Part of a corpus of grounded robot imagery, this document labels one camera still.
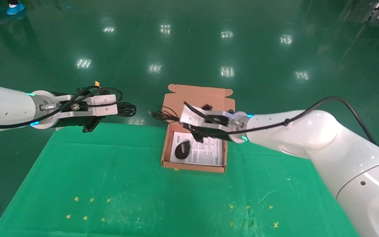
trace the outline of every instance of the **black wire bundle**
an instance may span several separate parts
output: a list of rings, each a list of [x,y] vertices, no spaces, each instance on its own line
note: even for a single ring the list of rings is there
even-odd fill
[[[289,125],[289,123],[295,121],[295,120],[298,120],[302,117],[304,117],[305,115],[309,114],[311,111],[313,111],[314,109],[318,108],[320,105],[330,101],[330,100],[337,100],[337,101],[340,101],[342,102],[348,109],[349,111],[353,114],[353,116],[355,117],[356,121],[359,123],[359,125],[361,126],[362,130],[364,131],[364,133],[366,134],[366,136],[368,137],[369,141],[372,142],[373,144],[377,145],[376,141],[374,140],[373,136],[370,134],[370,132],[368,131],[367,127],[365,126],[364,122],[361,120],[361,118],[359,117],[358,113],[353,109],[353,107],[348,103],[346,102],[344,99],[338,97],[338,96],[329,96],[329,97],[326,97],[318,102],[316,102],[315,104],[311,105],[309,108],[307,108],[304,112],[296,115],[295,117],[293,118],[287,118],[285,119],[283,122],[280,122],[280,123],[274,123],[274,124],[271,124],[271,125],[267,125],[267,126],[262,126],[262,127],[256,127],[256,128],[251,128],[251,129],[246,129],[246,130],[239,130],[239,131],[233,131],[233,132],[226,132],[227,135],[231,135],[231,134],[240,134],[240,133],[246,133],[246,132],[254,132],[254,131],[259,131],[259,130],[265,130],[265,129],[270,129],[270,128],[274,128],[274,127],[278,127],[278,126],[287,126]],[[191,105],[189,105],[187,102],[184,102],[184,104],[188,107],[188,109],[190,109],[192,112],[194,112],[195,114],[197,114],[198,116],[202,117],[203,119],[207,120],[207,121],[211,121],[212,123],[217,123],[216,121],[212,120],[211,118],[207,117],[205,114],[203,113],[200,113],[200,111],[196,110],[194,107],[192,107]],[[218,133],[218,134],[208,134],[208,133],[205,133],[205,132],[199,132],[199,131],[196,131],[196,130],[193,130],[191,129],[190,130],[191,132],[194,132],[194,133],[198,133],[198,134],[201,134],[201,135],[205,135],[205,136],[211,136],[211,135],[223,135],[223,133]]]
[[[118,104],[118,116],[132,117],[137,113],[137,107],[128,102]]]
[[[86,94],[85,96],[83,96],[83,94],[87,93],[90,89],[96,89],[94,90],[93,92],[89,93],[89,94]],[[36,118],[34,120],[30,120],[30,121],[27,121],[27,122],[23,122],[23,123],[16,123],[16,124],[9,124],[9,125],[0,125],[0,129],[11,129],[11,128],[17,128],[17,127],[22,127],[22,126],[27,126],[31,123],[36,123],[36,122],[40,122],[48,117],[51,117],[61,111],[63,111],[65,108],[68,108],[69,106],[73,105],[73,104],[76,104],[76,103],[79,103],[87,98],[89,98],[90,96],[94,96],[96,93],[100,93],[100,92],[106,92],[106,91],[114,91],[116,93],[118,93],[120,96],[119,96],[119,99],[117,99],[115,102],[112,102],[112,103],[109,103],[109,104],[102,104],[102,105],[88,105],[88,107],[104,107],[104,106],[110,106],[110,105],[118,105],[118,115],[119,116],[124,116],[124,117],[131,117],[131,116],[134,116],[135,113],[136,113],[136,110],[137,108],[135,107],[135,105],[131,105],[129,104],[128,102],[122,102],[122,103],[128,103],[126,106],[124,106],[124,104],[121,105],[121,109],[122,111],[120,111],[120,102],[122,101],[122,98],[123,98],[123,94],[120,90],[116,89],[116,88],[113,88],[113,87],[104,87],[104,88],[101,88],[101,87],[98,87],[98,86],[90,86],[90,87],[85,87],[83,88],[82,90],[80,90],[80,92],[78,92],[77,94],[75,94],[70,100],[68,100],[66,103],[64,103],[59,109],[49,113],[49,114],[46,114],[42,117],[39,117],[39,118]]]
[[[173,112],[173,114],[171,114],[169,111],[165,111],[163,110],[163,108],[166,108],[170,111]],[[151,112],[149,111],[149,114],[155,119],[155,120],[161,120],[163,123],[169,123],[168,120],[172,120],[172,121],[177,121],[179,122],[179,117],[178,115],[175,113],[175,111],[173,111],[173,109],[167,107],[167,106],[162,106],[162,107],[159,107],[158,108],[158,111],[154,111],[154,112]]]

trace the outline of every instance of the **reflective floor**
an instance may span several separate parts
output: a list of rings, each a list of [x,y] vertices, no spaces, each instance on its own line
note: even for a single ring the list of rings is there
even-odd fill
[[[106,122],[151,126],[164,126],[147,111],[162,104],[168,84],[233,89],[237,110],[253,114],[338,95],[379,143],[379,21],[364,22],[375,1],[24,3],[21,15],[0,14],[2,87],[74,93],[99,81],[138,108],[135,117]],[[342,104],[322,109],[364,135]],[[0,215],[52,132],[0,133]]]

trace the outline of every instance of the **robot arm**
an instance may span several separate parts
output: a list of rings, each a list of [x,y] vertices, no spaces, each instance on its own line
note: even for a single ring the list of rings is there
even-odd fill
[[[120,98],[109,90],[119,92]],[[37,129],[78,125],[83,126],[83,132],[92,132],[105,116],[118,115],[121,99],[120,91],[96,86],[78,89],[76,95],[42,90],[24,93],[0,87],[0,131],[28,125]],[[135,106],[127,104],[127,115],[134,115]]]
[[[379,236],[379,147],[350,131],[328,112],[314,110],[287,123],[259,131],[304,111],[247,115],[184,106],[180,121],[194,137],[250,141],[288,155],[310,159],[333,197],[363,237]]]

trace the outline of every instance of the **cardboard box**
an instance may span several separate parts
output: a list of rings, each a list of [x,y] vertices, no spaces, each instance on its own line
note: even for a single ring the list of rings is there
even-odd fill
[[[232,95],[231,89],[212,88],[212,87],[194,87],[185,85],[170,84],[167,87],[173,93],[164,95],[164,106],[173,109],[178,116],[181,116],[184,101],[190,105],[201,108],[209,104],[215,111],[235,110],[235,100],[226,98]],[[227,141],[223,141],[223,166],[210,165],[190,165],[170,162],[170,151],[172,149],[173,133],[188,132],[181,124],[175,122],[167,126],[166,138],[164,139],[164,149],[162,152],[162,167],[176,168],[192,171],[208,171],[224,173],[227,161]]]

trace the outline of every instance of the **green mat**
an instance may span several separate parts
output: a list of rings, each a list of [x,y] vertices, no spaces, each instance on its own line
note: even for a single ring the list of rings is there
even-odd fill
[[[161,167],[166,128],[54,133],[0,236],[357,236],[309,160],[229,143],[225,174]]]

